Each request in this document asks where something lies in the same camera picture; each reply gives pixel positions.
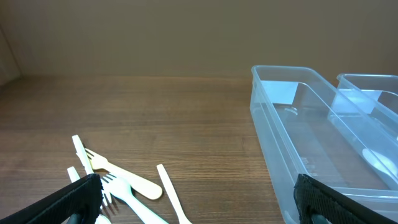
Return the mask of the white fork lower left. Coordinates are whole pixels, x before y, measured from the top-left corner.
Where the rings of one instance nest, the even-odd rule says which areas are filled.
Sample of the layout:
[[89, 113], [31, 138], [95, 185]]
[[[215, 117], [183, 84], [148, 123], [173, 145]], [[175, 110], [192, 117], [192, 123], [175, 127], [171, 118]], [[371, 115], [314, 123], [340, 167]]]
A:
[[[76, 182], [80, 179], [80, 176], [74, 167], [69, 167], [67, 172], [71, 182]], [[96, 218], [95, 224], [111, 224], [111, 222], [106, 216], [99, 214]]]

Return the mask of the white fork middle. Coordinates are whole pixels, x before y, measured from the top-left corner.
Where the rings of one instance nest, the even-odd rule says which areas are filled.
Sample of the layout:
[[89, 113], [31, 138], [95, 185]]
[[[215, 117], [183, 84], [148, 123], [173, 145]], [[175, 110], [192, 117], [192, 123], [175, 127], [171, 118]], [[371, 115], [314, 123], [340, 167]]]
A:
[[131, 185], [122, 177], [107, 174], [102, 176], [104, 186], [114, 197], [124, 201], [145, 224], [167, 224], [167, 222], [138, 201]]

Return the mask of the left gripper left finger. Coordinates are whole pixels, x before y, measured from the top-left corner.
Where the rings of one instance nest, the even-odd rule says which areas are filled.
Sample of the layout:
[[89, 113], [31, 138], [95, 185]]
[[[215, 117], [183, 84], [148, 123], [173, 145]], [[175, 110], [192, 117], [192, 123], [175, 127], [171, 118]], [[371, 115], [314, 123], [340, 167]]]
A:
[[1, 219], [1, 224], [94, 223], [102, 205], [98, 174], [88, 174], [28, 207]]

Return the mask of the right clear plastic container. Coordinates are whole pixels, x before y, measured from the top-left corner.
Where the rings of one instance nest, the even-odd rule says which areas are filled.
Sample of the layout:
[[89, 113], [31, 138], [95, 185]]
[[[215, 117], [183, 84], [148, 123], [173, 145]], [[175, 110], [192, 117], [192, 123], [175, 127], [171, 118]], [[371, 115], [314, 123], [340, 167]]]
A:
[[[370, 149], [397, 166], [397, 76], [342, 73], [337, 79], [332, 109], [359, 141], [359, 154], [363, 157], [362, 150]], [[397, 190], [397, 177], [370, 166], [390, 189]]]

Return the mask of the white fork right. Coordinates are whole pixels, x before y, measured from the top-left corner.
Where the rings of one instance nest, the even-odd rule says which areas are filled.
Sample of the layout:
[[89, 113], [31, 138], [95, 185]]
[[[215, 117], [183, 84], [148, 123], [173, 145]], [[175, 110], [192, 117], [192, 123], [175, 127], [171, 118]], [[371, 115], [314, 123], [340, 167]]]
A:
[[164, 185], [164, 189], [167, 195], [169, 196], [169, 200], [175, 210], [175, 213], [177, 214], [179, 224], [192, 224], [192, 222], [187, 218], [186, 214], [183, 211], [178, 195], [174, 189], [174, 186], [167, 171], [165, 170], [164, 165], [163, 164], [157, 165], [157, 170], [160, 179]]

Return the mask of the clear plastic container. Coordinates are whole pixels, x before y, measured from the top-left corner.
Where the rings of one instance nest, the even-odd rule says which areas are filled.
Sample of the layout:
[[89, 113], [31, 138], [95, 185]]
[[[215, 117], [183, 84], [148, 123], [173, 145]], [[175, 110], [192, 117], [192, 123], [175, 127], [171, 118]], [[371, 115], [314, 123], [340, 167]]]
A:
[[[397, 76], [342, 73], [337, 79], [332, 109], [359, 141], [359, 154], [363, 157], [362, 150], [370, 149], [397, 166]], [[397, 190], [397, 177], [370, 166], [390, 189]]]
[[363, 159], [359, 141], [332, 109], [338, 86], [305, 67], [256, 65], [252, 74], [250, 110], [284, 221], [299, 222], [299, 174], [397, 220], [397, 190]]

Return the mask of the white spoon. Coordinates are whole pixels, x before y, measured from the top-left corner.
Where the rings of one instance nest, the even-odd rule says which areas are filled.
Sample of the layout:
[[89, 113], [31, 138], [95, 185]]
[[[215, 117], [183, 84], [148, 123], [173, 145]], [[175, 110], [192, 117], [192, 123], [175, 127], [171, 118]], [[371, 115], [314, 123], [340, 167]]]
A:
[[387, 174], [391, 178], [397, 177], [397, 166], [388, 157], [370, 149], [363, 149], [362, 155], [377, 170]]

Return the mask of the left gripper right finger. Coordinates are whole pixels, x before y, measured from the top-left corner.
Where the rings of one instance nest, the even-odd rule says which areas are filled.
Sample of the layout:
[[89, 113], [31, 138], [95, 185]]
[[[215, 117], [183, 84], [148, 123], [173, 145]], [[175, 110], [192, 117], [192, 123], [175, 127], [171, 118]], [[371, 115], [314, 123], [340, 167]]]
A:
[[307, 174], [298, 175], [294, 200], [301, 224], [397, 224]]

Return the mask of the left clear plastic container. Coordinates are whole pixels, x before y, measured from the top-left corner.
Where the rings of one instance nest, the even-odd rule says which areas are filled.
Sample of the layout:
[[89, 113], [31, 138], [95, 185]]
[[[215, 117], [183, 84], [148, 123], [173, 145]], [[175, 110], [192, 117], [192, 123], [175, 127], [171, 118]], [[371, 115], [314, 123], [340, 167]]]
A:
[[252, 74], [250, 110], [284, 221], [299, 222], [299, 174], [397, 220], [397, 190], [363, 159], [359, 141], [332, 109], [338, 86], [305, 67], [256, 65]]

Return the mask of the long white fork top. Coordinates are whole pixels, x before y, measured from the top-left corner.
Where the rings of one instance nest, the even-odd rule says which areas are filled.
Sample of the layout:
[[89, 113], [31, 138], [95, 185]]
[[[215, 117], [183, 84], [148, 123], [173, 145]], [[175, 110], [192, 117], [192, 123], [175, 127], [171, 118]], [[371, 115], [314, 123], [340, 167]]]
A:
[[[76, 149], [76, 153], [77, 153], [77, 155], [78, 155], [78, 157], [79, 157], [79, 159], [80, 159], [80, 161], [81, 161], [81, 163], [82, 163], [82, 165], [83, 165], [83, 167], [85, 169], [85, 172], [87, 174], [94, 174], [94, 171], [93, 171], [93, 169], [91, 167], [89, 158], [88, 158], [88, 156], [86, 154], [85, 147], [84, 147], [80, 137], [78, 135], [73, 135], [72, 136], [72, 141], [73, 141], [74, 147]], [[103, 189], [102, 190], [102, 195], [103, 195], [103, 204], [107, 207], [108, 204], [111, 203], [111, 201], [108, 200], [109, 196], [110, 196], [110, 193]]]

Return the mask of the cream yellow plastic fork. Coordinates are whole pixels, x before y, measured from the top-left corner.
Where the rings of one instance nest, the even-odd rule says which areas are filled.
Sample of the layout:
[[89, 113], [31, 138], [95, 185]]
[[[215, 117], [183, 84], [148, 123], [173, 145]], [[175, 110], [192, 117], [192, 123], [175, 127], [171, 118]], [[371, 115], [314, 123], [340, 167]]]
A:
[[158, 184], [110, 163], [107, 158], [90, 149], [85, 148], [85, 151], [93, 170], [104, 169], [125, 178], [135, 191], [148, 199], [157, 200], [162, 196], [163, 190]]

